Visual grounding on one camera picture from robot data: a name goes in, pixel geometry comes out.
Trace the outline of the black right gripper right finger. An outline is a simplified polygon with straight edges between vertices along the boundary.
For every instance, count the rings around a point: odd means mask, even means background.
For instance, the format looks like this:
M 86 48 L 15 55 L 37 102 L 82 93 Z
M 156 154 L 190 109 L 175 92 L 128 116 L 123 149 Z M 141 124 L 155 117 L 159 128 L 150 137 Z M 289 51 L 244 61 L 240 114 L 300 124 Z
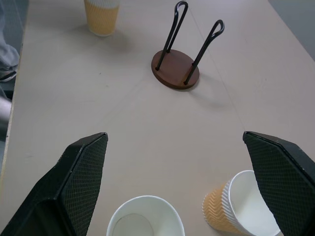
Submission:
M 260 193 L 285 236 L 315 234 L 315 163 L 295 143 L 246 131 Z

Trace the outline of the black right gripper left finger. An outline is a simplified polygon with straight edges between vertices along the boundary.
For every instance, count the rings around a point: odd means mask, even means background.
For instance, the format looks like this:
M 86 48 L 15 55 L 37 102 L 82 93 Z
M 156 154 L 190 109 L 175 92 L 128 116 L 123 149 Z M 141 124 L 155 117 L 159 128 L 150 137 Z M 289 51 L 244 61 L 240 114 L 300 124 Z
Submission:
M 85 236 L 99 196 L 107 133 L 70 144 L 31 189 L 3 236 Z

